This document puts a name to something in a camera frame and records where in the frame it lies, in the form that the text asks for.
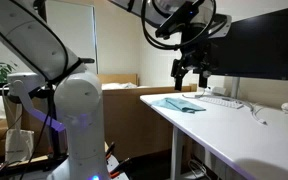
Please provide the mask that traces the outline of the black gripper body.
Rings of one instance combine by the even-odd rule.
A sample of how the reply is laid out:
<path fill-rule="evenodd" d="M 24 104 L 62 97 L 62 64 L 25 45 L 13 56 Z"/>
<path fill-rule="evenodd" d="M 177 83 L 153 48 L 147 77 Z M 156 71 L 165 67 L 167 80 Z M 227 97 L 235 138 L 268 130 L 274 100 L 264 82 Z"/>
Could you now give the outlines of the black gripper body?
<path fill-rule="evenodd" d="M 180 49 L 181 59 L 178 71 L 187 73 L 190 70 L 208 71 L 211 69 L 212 44 L 198 43 Z"/>

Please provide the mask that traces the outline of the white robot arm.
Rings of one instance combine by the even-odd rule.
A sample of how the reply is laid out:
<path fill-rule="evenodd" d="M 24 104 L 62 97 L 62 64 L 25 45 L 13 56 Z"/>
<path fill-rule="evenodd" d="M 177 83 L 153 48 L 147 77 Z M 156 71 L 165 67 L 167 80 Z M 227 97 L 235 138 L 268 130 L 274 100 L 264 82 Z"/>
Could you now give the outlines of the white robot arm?
<path fill-rule="evenodd" d="M 156 28 L 145 38 L 161 50 L 181 50 L 182 59 L 175 71 L 175 88 L 201 59 L 191 64 L 187 58 L 199 44 L 210 38 L 224 37 L 232 17 L 211 12 L 205 0 L 108 0 L 141 18 L 143 25 Z M 104 150 L 103 93 L 99 78 L 89 71 L 47 23 L 34 10 L 31 0 L 0 0 L 0 41 L 33 72 L 56 86 L 56 118 L 45 115 L 46 122 L 67 132 L 68 158 L 47 180 L 110 180 Z"/>

